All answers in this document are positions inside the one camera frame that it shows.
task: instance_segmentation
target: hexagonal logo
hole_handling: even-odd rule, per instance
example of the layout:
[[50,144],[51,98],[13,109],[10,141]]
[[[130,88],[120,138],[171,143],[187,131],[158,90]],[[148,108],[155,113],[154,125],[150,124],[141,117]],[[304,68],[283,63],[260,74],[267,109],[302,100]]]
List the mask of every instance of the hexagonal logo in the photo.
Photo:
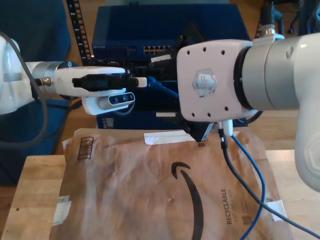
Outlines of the hexagonal logo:
[[198,70],[192,83],[193,88],[201,98],[213,94],[217,88],[217,84],[218,81],[211,69]]

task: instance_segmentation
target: amazon smile logo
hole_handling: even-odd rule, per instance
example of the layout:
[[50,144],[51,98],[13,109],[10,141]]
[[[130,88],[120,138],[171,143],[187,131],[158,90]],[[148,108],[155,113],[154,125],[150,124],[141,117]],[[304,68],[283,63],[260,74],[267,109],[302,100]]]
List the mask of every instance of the amazon smile logo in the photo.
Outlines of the amazon smile logo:
[[[175,179],[178,179],[177,167],[184,167],[187,169],[191,169],[191,167],[184,162],[178,161],[178,162],[172,163],[171,172]],[[192,233],[191,240],[200,240],[202,236],[202,232],[204,230],[204,209],[202,206],[200,194],[197,190],[195,183],[192,181],[189,175],[183,170],[180,170],[180,172],[184,177],[184,180],[189,188],[191,199],[192,199],[192,205],[193,205],[194,217],[193,217],[193,233]]]

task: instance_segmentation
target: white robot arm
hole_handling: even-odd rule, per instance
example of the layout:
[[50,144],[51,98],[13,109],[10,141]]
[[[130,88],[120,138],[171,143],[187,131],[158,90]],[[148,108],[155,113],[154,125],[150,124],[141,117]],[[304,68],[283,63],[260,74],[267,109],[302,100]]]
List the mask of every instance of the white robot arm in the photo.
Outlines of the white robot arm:
[[[135,96],[126,92],[126,87],[147,86],[145,77],[126,77],[126,70],[120,67],[74,67],[72,62],[27,62],[26,65],[43,94],[81,97],[90,115],[127,108]],[[30,80],[11,45],[0,36],[0,115],[32,101]]]
[[208,41],[177,55],[181,113],[194,122],[221,122],[255,110],[299,109],[295,162],[303,181],[320,192],[320,33],[253,42]]

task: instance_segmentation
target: metal connector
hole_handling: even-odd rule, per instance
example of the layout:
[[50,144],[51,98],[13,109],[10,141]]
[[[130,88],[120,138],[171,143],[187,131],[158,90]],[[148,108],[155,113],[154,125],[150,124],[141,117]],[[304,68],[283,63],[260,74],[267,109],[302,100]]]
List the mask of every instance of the metal connector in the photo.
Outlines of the metal connector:
[[41,85],[42,86],[51,86],[51,78],[50,77],[44,77],[44,78],[41,78]]
[[274,24],[267,24],[261,27],[261,37],[268,37],[274,34],[276,34]]

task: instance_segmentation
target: wooden table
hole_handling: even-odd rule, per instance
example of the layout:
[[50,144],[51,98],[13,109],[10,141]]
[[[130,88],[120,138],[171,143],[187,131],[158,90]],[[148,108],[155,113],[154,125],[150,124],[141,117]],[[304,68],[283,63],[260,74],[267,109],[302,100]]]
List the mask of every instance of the wooden table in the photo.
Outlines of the wooden table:
[[[287,215],[298,224],[320,234],[320,193],[299,178],[293,150],[268,150],[280,196]],[[29,156],[3,231],[2,240],[47,240],[65,171],[63,155]],[[291,228],[296,240],[313,240]]]

